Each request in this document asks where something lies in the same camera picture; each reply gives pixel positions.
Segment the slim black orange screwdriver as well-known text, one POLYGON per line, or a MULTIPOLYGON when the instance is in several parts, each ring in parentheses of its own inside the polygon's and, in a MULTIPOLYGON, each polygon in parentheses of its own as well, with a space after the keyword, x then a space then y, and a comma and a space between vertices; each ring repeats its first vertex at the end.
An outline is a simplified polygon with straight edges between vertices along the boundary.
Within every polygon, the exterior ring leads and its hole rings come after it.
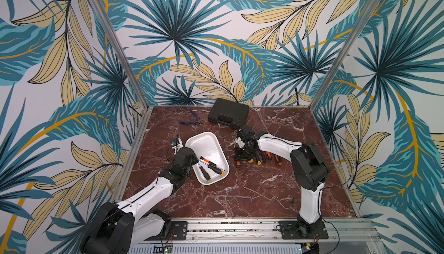
POLYGON ((200 157, 200 161, 205 163, 208 168, 210 168, 213 172, 215 172, 218 175, 224 175, 224 170, 217 166, 217 164, 213 163, 212 161, 205 159, 203 157, 200 157))

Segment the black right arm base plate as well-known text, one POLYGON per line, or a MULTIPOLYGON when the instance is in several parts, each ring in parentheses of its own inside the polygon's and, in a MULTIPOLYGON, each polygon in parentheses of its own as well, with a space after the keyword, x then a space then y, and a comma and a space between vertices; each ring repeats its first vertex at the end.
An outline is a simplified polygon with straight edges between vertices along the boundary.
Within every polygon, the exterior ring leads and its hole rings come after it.
POLYGON ((326 240, 329 238, 322 220, 308 224, 302 220, 279 221, 278 231, 283 240, 326 240))

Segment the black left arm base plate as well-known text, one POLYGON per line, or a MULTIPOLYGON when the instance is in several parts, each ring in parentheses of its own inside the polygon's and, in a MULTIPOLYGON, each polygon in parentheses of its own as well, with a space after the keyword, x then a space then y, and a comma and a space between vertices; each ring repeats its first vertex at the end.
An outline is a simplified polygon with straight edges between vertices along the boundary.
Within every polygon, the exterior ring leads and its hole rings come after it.
POLYGON ((145 241, 160 241, 166 242, 167 239, 175 241, 185 241, 187 238, 188 221, 172 221, 163 227, 160 234, 152 236, 145 241))

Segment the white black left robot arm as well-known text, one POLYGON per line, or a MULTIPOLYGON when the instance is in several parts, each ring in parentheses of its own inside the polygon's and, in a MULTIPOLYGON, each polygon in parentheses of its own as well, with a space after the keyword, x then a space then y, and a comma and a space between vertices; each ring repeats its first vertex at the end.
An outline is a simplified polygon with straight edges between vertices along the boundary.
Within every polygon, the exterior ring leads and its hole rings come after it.
POLYGON ((183 147, 173 162, 146 188, 117 204, 106 202, 100 206, 80 244, 80 252, 126 254, 136 244, 161 234, 169 221, 168 215, 162 212, 145 214, 173 195, 197 163, 195 152, 183 147))

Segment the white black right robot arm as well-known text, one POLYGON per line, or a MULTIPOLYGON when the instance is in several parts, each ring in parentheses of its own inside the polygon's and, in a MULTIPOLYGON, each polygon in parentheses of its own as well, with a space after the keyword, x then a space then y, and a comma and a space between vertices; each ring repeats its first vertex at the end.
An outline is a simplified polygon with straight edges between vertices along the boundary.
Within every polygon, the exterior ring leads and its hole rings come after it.
POLYGON ((255 133, 246 125, 237 130, 234 142, 237 167, 252 160, 265 161, 267 152, 291 162, 301 187, 298 219, 310 227, 320 222, 321 195, 330 170, 315 144, 293 142, 266 132, 255 133))

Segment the white plastic storage box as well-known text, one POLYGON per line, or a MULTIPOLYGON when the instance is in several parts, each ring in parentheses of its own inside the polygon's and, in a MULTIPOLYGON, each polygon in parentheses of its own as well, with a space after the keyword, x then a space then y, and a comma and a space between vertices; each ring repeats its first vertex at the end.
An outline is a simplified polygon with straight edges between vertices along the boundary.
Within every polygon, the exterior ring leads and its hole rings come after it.
POLYGON ((197 180, 202 185, 209 186, 215 184, 216 182, 225 179, 229 175, 230 166, 214 133, 203 132, 195 135, 186 141, 185 146, 191 148, 198 158, 198 163, 193 166, 193 170, 197 180), (200 161, 200 157, 208 159, 217 164, 218 167, 224 170, 224 175, 218 175, 213 172, 205 163, 200 161), (200 172, 200 166, 202 166, 210 175, 211 180, 209 182, 204 179, 202 173, 200 172))

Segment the black orange hex screwdriver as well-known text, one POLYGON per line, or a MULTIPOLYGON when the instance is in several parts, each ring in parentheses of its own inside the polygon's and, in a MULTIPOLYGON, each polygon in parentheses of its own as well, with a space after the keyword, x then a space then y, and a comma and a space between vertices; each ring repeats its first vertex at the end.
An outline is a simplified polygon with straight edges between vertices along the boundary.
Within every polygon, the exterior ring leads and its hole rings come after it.
POLYGON ((272 153, 270 153, 270 152, 265 152, 265 154, 266 154, 268 160, 272 160, 272 159, 273 159, 273 155, 272 155, 272 153))

